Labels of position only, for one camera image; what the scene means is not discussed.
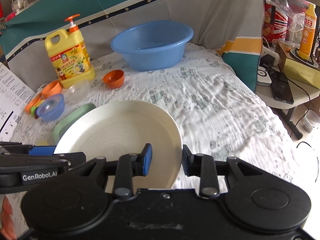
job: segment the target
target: plastic bag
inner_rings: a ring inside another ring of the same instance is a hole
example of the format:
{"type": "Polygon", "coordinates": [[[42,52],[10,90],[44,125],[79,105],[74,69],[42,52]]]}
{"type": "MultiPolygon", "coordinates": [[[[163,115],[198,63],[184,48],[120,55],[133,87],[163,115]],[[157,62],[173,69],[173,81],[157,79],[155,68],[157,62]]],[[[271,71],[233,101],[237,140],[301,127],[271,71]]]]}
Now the plastic bag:
{"type": "Polygon", "coordinates": [[[271,43],[271,48],[272,48],[273,50],[276,49],[277,42],[283,43],[283,44],[288,45],[288,46],[293,47],[293,48],[297,48],[297,49],[300,48],[300,44],[296,44],[296,43],[293,43],[293,42],[290,42],[290,41],[284,41],[284,40],[276,40],[276,39],[274,39],[274,40],[272,40],[272,43],[271,43]]]}
{"type": "Polygon", "coordinates": [[[287,38],[290,42],[300,43],[304,25],[304,13],[308,9],[305,0],[266,0],[268,4],[277,6],[288,16],[287,38]]]}

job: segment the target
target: clear plastic bowl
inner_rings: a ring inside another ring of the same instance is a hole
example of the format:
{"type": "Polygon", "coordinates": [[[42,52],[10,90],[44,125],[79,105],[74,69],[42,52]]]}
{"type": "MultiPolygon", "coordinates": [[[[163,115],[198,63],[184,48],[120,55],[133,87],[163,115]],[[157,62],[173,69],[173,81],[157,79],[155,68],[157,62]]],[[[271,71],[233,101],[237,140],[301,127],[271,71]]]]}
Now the clear plastic bowl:
{"type": "Polygon", "coordinates": [[[47,98],[37,109],[37,115],[45,122],[58,119],[64,111],[62,94],[47,98]]]}
{"type": "Polygon", "coordinates": [[[308,113],[302,119],[302,126],[308,132],[311,133],[312,130],[320,124],[319,116],[314,112],[309,110],[308,113]]]}
{"type": "Polygon", "coordinates": [[[65,100],[69,103],[75,104],[86,99],[90,93],[90,83],[87,79],[81,80],[64,92],[65,100]]]}

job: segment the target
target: bed sheet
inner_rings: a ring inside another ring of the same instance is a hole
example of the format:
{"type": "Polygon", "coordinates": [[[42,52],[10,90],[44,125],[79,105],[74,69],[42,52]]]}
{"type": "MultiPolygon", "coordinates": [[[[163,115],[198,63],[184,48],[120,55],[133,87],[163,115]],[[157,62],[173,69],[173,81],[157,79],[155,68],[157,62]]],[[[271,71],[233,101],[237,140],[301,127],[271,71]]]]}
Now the bed sheet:
{"type": "MultiPolygon", "coordinates": [[[[282,122],[215,51],[188,43],[177,65],[148,72],[132,70],[117,53],[93,60],[92,64],[97,75],[91,81],[90,95],[77,104],[67,103],[60,119],[85,103],[101,106],[126,99],[152,102],[175,119],[182,141],[191,152],[209,154],[220,161],[234,155],[299,186],[306,181],[282,122]],[[102,77],[114,69],[125,72],[125,82],[121,88],[109,90],[102,77]]],[[[24,114],[12,141],[53,143],[52,130],[59,120],[46,123],[24,114]]],[[[220,190],[227,191],[223,178],[219,183],[220,190]]],[[[198,186],[198,178],[187,178],[180,169],[173,187],[198,186]]],[[[22,194],[11,194],[9,198],[17,210],[22,194]]],[[[21,218],[15,223],[21,224],[21,218]]]]}

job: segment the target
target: blue gripper pad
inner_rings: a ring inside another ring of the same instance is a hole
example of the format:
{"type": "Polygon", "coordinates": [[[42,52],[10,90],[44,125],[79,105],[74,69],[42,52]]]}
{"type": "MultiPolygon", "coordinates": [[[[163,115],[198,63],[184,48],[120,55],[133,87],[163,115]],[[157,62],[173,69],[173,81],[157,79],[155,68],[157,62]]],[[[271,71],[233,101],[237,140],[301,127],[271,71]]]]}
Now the blue gripper pad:
{"type": "Polygon", "coordinates": [[[191,156],[191,151],[189,150],[188,146],[184,144],[182,148],[182,167],[184,170],[184,174],[187,176],[189,176],[189,161],[191,156]]]}
{"type": "Polygon", "coordinates": [[[29,155],[50,156],[54,153],[56,146],[33,146],[29,150],[29,155]]]}
{"type": "Polygon", "coordinates": [[[146,143],[145,147],[141,152],[141,155],[143,156],[142,172],[143,172],[143,176],[146,176],[148,175],[149,168],[151,165],[151,160],[152,160],[152,146],[150,143],[146,143]]]}

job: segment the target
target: white plate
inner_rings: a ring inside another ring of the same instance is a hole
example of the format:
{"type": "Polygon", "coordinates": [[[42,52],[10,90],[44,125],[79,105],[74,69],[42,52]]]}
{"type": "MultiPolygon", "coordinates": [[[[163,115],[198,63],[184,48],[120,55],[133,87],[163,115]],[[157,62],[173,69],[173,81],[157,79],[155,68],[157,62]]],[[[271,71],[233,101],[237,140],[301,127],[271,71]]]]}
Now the white plate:
{"type": "MultiPolygon", "coordinates": [[[[180,169],[182,139],[174,119],[152,103],[123,100],[93,109],[62,136],[54,153],[84,152],[87,161],[105,156],[118,160],[152,145],[152,162],[146,177],[134,177],[137,188],[171,188],[180,169]]],[[[107,192],[114,178],[109,176],[107,192]]]]}

